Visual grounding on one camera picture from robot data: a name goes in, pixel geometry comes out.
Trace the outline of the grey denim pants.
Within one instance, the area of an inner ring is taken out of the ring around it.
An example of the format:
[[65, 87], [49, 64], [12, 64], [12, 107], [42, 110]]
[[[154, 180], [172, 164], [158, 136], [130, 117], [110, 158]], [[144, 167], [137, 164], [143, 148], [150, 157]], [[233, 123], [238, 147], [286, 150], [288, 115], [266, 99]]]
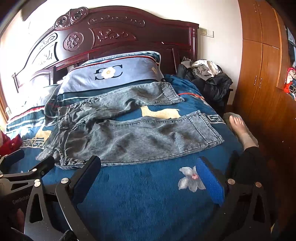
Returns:
[[172, 85], [153, 82], [119, 88], [58, 109], [57, 124], [37, 160], [53, 157], [62, 169], [82, 168], [92, 156], [103, 166], [163, 161], [223, 143], [200, 111], [178, 118], [118, 116], [150, 105], [183, 102]]

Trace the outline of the red garment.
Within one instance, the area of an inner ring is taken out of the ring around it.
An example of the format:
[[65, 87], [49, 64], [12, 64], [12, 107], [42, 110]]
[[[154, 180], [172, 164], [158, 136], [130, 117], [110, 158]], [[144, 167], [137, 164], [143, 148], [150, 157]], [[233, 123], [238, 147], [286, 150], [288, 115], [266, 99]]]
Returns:
[[17, 151], [22, 145], [22, 139], [20, 135], [10, 139], [6, 134], [1, 131], [0, 134], [0, 156], [9, 155]]

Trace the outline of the blue deer pattern blanket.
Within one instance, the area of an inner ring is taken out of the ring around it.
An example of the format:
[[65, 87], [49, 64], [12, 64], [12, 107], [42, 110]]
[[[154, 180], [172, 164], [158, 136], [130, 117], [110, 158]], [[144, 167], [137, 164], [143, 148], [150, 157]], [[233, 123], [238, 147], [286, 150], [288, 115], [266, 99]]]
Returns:
[[[173, 160], [137, 166], [102, 167], [86, 199], [78, 205], [83, 218], [99, 240], [192, 240], [210, 222], [218, 204], [214, 204], [206, 190], [196, 192], [178, 187], [185, 177], [180, 168], [193, 168], [199, 157], [229, 175], [231, 165], [242, 153], [241, 144], [222, 118], [203, 103], [201, 92], [188, 80], [165, 76], [186, 102], [177, 104], [179, 114], [200, 110], [210, 124], [224, 138], [218, 147]], [[20, 134], [25, 157], [13, 164], [11, 172], [25, 172], [37, 164], [35, 157], [53, 129], [44, 126], [45, 102], [56, 86], [48, 86], [49, 96], [36, 96], [32, 103], [9, 120], [6, 134], [14, 138]]]

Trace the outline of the brown wooden wardrobe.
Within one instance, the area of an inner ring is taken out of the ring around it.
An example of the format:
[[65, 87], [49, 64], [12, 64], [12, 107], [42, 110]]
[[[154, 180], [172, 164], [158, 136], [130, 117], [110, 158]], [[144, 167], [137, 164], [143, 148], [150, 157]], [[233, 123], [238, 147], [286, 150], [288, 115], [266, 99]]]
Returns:
[[295, 100], [284, 91], [290, 67], [284, 21], [267, 1], [239, 1], [241, 70], [233, 109], [267, 158], [278, 225], [295, 216]]

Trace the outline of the black jacket pile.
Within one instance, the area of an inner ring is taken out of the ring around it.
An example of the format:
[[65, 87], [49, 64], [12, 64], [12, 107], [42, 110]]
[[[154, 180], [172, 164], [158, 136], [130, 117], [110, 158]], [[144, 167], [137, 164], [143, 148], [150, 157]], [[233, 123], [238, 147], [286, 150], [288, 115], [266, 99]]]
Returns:
[[219, 114], [223, 116], [231, 92], [230, 86], [233, 84], [231, 78], [224, 72], [218, 73], [214, 77], [203, 80], [194, 75], [191, 68], [179, 64], [176, 76], [192, 82], [199, 90], [205, 101]]

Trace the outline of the carved dark wood headboard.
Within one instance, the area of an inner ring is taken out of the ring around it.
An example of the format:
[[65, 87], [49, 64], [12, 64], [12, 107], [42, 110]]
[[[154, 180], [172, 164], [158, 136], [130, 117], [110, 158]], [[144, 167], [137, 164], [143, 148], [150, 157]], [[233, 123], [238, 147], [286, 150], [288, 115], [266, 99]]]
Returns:
[[175, 74], [183, 57], [198, 56], [199, 25], [163, 19], [129, 6], [80, 7], [61, 15], [12, 75], [16, 90], [32, 80], [58, 81], [67, 67], [113, 54], [156, 51], [161, 71]]

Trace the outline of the white grey crumpled garment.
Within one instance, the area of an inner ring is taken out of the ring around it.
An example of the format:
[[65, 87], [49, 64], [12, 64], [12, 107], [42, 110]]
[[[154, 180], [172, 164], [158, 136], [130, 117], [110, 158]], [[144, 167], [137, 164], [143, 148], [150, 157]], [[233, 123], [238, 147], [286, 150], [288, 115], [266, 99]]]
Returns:
[[189, 69], [194, 76], [199, 77], [205, 81], [223, 72], [218, 65], [206, 59], [193, 61], [184, 57], [181, 64]]

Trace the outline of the white wall switch plate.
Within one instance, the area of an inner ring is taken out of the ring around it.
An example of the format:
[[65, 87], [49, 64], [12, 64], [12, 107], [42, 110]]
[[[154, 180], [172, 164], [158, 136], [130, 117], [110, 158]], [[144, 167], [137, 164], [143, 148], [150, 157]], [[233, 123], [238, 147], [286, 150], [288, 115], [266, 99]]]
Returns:
[[208, 30], [208, 29], [205, 29], [205, 28], [199, 28], [199, 33], [200, 33], [201, 36], [210, 37], [210, 38], [214, 37], [214, 31], [213, 30]]

